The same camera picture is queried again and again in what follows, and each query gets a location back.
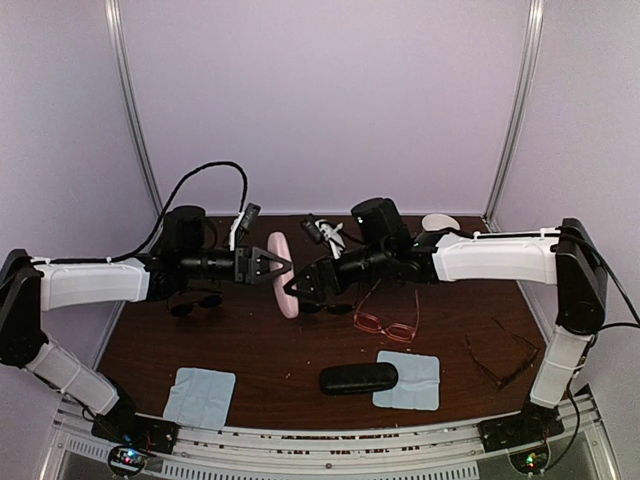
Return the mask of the pink glasses case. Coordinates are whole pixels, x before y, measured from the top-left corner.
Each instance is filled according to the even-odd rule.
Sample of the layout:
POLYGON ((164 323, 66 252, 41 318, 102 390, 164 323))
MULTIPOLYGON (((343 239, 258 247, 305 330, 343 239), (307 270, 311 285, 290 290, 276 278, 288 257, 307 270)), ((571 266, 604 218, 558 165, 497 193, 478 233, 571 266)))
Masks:
POLYGON ((273 280, 273 289, 276 303, 283 316, 287 319, 294 319, 299 314, 299 301, 296 297, 287 294, 284 289, 285 285, 294 277, 293 263, 286 236, 282 232, 271 233, 267 240, 267 251, 289 263, 288 271, 279 274, 273 280))

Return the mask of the black glasses case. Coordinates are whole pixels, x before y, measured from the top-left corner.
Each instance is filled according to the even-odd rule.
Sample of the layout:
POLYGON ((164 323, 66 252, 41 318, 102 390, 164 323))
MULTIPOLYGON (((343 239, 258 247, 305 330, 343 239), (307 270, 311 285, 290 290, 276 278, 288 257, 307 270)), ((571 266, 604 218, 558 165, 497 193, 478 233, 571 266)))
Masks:
POLYGON ((398 370, 388 362, 331 366, 319 374, 321 392, 331 396, 386 391, 398 380, 398 370))

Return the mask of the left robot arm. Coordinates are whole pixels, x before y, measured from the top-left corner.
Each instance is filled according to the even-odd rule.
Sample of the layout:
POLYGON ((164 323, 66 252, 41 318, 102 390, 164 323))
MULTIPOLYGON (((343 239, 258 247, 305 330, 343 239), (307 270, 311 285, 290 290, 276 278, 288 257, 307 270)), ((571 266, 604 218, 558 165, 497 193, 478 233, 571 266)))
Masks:
POLYGON ((266 248, 239 243, 258 211, 249 205, 239 214, 226 248, 206 246, 203 208, 181 206, 163 215, 152 249, 121 259, 53 260, 32 257, 23 249, 11 251, 1 268, 2 364, 26 370, 71 396, 121 443, 137 442, 144 424, 134 402, 48 335, 43 315, 92 305, 160 302, 192 281, 284 284, 293 266, 282 233, 270 234, 266 248))

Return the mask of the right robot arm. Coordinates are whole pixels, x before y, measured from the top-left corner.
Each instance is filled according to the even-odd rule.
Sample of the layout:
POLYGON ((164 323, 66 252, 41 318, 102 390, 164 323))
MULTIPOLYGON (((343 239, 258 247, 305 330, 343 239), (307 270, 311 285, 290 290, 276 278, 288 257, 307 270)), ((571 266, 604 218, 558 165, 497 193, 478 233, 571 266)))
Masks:
POLYGON ((322 303, 351 285, 385 275, 416 284, 508 280, 554 285, 556 325, 522 412, 513 419, 519 440, 535 440, 603 326, 609 273, 583 224, 566 218, 556 228, 517 233, 465 233, 452 226, 412 236, 389 198, 365 200, 351 210, 363 246, 327 255, 276 285, 281 312, 294 316, 299 301, 322 303))

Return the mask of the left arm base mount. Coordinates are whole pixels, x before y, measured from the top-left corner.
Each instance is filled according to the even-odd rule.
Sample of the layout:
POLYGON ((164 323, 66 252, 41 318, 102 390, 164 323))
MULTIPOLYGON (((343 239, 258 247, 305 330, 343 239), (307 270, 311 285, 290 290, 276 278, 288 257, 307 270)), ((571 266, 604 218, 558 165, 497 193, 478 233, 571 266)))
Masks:
POLYGON ((171 454, 179 433, 177 423, 138 414, 124 425, 117 425, 113 417, 92 413, 89 417, 91 434, 113 443, 107 453, 107 466, 122 478, 140 474, 160 454, 171 454))

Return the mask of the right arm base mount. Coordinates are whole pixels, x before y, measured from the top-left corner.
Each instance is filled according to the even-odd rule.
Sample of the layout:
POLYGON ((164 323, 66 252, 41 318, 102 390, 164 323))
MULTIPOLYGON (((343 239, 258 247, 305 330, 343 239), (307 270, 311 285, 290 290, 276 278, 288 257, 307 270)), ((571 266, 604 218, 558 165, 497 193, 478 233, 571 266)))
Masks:
POLYGON ((518 413, 483 420, 478 431, 486 453, 505 450, 521 474, 542 474, 551 465, 549 439, 565 431, 557 407, 527 403, 518 413))

